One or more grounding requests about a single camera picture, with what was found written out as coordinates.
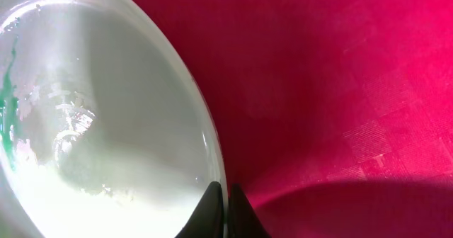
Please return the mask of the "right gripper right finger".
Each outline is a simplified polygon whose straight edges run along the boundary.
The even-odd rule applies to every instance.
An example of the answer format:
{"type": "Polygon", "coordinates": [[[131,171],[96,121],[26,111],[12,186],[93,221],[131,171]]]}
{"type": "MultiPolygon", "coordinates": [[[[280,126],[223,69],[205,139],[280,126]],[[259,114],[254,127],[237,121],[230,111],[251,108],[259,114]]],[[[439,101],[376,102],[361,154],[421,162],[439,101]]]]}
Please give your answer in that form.
{"type": "Polygon", "coordinates": [[[228,235],[229,238],[270,238],[238,184],[231,187],[229,196],[228,235]]]}

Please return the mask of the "cream white plate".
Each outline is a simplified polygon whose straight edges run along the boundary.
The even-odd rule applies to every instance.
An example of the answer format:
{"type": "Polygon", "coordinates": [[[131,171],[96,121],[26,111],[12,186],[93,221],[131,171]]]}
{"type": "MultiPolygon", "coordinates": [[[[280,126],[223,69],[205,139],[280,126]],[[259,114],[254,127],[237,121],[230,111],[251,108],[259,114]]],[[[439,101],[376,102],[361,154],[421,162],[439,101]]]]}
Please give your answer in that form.
{"type": "Polygon", "coordinates": [[[2,237],[176,237],[210,183],[204,98],[133,0],[1,0],[2,237]]]}

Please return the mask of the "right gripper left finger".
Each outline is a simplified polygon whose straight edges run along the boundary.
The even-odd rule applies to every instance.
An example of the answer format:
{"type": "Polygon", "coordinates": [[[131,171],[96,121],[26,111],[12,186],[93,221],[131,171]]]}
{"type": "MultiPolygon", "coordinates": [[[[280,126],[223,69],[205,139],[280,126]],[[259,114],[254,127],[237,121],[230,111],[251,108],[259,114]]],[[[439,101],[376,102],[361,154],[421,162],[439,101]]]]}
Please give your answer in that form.
{"type": "Polygon", "coordinates": [[[223,238],[223,202],[221,184],[211,182],[176,238],[223,238]]]}

